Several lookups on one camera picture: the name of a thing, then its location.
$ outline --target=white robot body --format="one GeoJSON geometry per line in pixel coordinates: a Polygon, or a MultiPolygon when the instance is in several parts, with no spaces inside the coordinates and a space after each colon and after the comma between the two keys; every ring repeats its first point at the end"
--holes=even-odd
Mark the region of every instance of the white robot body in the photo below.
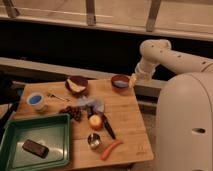
{"type": "Polygon", "coordinates": [[[156,171],[213,170],[213,59],[171,50],[168,40],[140,46],[137,79],[159,64],[176,74],[161,90],[156,114],[156,171]]]}
{"type": "Polygon", "coordinates": [[[156,115],[157,171],[212,171],[213,74],[172,78],[156,115]]]}

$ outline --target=green tray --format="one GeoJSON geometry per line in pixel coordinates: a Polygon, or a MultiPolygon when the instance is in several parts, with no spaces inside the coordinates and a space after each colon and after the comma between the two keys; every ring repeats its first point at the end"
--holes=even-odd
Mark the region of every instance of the green tray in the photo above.
{"type": "Polygon", "coordinates": [[[66,165],[69,163],[69,137],[68,114],[10,121],[0,146],[0,170],[32,171],[66,165]],[[23,150],[27,139],[47,146],[46,158],[23,150]]]}

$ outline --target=small cup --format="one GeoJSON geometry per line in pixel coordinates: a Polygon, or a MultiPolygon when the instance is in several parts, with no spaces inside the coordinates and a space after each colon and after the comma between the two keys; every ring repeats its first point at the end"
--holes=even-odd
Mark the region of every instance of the small cup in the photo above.
{"type": "Polygon", "coordinates": [[[101,144],[101,138],[98,134],[92,133],[88,136],[87,142],[88,142],[90,148],[92,150],[94,150],[94,149],[98,148],[98,146],[101,144]]]}
{"type": "Polygon", "coordinates": [[[42,93],[32,93],[27,98],[27,104],[32,106],[36,111],[42,111],[44,105],[44,95],[42,93]]]}
{"type": "Polygon", "coordinates": [[[122,92],[129,88],[129,77],[125,75],[115,75],[111,78],[111,84],[115,91],[122,92]]]}

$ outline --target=bowl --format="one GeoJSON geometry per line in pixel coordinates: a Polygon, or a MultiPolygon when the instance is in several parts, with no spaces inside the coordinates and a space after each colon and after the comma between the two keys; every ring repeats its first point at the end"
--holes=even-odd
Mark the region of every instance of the bowl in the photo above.
{"type": "Polygon", "coordinates": [[[65,81],[65,87],[75,96],[88,95],[88,80],[87,78],[79,75],[69,76],[65,81]],[[80,91],[76,91],[74,88],[69,86],[68,80],[72,81],[76,86],[83,88],[80,91]]]}
{"type": "Polygon", "coordinates": [[[111,78],[111,84],[114,90],[123,91],[129,88],[129,77],[126,75],[115,75],[111,78]]]}
{"type": "Polygon", "coordinates": [[[87,138],[87,142],[92,150],[96,149],[101,144],[100,135],[97,133],[91,133],[87,138]]]}

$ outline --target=blue cup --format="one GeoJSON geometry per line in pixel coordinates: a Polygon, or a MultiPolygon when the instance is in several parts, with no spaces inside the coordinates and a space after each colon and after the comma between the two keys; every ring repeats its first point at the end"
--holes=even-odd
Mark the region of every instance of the blue cup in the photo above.
{"type": "Polygon", "coordinates": [[[27,98],[27,104],[35,110],[40,111],[44,108],[44,95],[42,93],[32,93],[27,98]]]}

